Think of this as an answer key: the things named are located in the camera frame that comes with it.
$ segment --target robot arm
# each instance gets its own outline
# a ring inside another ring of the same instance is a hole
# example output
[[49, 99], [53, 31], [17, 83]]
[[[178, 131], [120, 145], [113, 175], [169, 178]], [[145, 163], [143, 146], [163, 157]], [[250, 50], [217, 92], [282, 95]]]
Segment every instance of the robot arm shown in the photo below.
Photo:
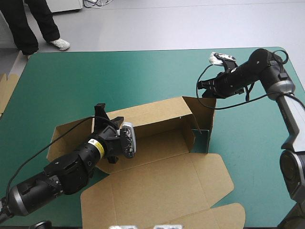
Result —
[[291, 199], [296, 201], [288, 213], [281, 229], [305, 228], [305, 108], [296, 101], [295, 85], [283, 67], [283, 61], [274, 52], [265, 49], [254, 51], [249, 60], [237, 66], [232, 56], [212, 53], [210, 62], [224, 66], [217, 77], [199, 81], [198, 89], [206, 89], [203, 97], [227, 98], [248, 90], [247, 86], [260, 81], [268, 97], [277, 102], [289, 137], [282, 145], [281, 171]]
[[116, 163], [118, 155], [134, 157], [133, 126], [123, 117], [109, 120], [105, 104], [95, 106], [94, 132], [73, 152], [63, 155], [44, 170], [15, 185], [0, 200], [0, 223], [13, 216], [26, 216], [62, 194], [71, 195], [87, 186], [100, 159]]

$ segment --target black pants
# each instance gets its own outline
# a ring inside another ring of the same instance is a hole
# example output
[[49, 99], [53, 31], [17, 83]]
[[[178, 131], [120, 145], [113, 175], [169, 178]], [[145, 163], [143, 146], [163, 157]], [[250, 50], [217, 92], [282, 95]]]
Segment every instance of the black pants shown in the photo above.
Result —
[[[47, 42], [59, 39], [59, 31], [46, 0], [26, 0], [25, 2], [36, 19], [43, 38]], [[38, 42], [28, 25], [22, 0], [0, 0], [0, 10], [9, 24], [17, 48], [24, 55], [37, 52]]]

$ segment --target cardboard box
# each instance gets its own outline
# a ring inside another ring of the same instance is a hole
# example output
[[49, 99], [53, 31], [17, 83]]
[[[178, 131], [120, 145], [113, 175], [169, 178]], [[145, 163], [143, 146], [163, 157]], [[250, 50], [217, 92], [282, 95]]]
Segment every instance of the cardboard box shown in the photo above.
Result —
[[[202, 99], [215, 107], [215, 99]], [[137, 152], [116, 164], [102, 159], [97, 167], [110, 174], [81, 195], [84, 229], [111, 225], [183, 224], [186, 229], [242, 229], [244, 208], [211, 207], [230, 193], [233, 182], [218, 154], [190, 153], [194, 129], [211, 134], [214, 111], [197, 98], [177, 97], [107, 114], [124, 116], [135, 126]], [[73, 123], [56, 127], [53, 139]], [[71, 152], [91, 133], [91, 121], [54, 144], [47, 158]]]
[[15, 74], [11, 74], [9, 77], [6, 74], [0, 74], [0, 117], [9, 103], [18, 80], [19, 76]]

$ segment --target yellow label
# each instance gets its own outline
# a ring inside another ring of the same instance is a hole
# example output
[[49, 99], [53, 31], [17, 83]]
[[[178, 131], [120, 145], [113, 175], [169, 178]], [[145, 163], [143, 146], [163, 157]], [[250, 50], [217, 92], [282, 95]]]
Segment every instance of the yellow label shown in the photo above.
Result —
[[101, 145], [101, 143], [99, 143], [98, 141], [96, 141], [95, 139], [90, 139], [89, 142], [91, 145], [94, 145], [97, 150], [100, 152], [101, 154], [101, 158], [104, 157], [104, 154], [105, 154], [105, 150], [104, 150], [104, 147]]

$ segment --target sneaker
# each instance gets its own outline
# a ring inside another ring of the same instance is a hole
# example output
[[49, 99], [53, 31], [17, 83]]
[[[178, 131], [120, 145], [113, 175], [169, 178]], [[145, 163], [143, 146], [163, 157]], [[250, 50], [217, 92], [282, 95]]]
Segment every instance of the sneaker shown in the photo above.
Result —
[[70, 48], [70, 43], [60, 38], [51, 41], [50, 43], [59, 48], [60, 51], [66, 51], [68, 48]]

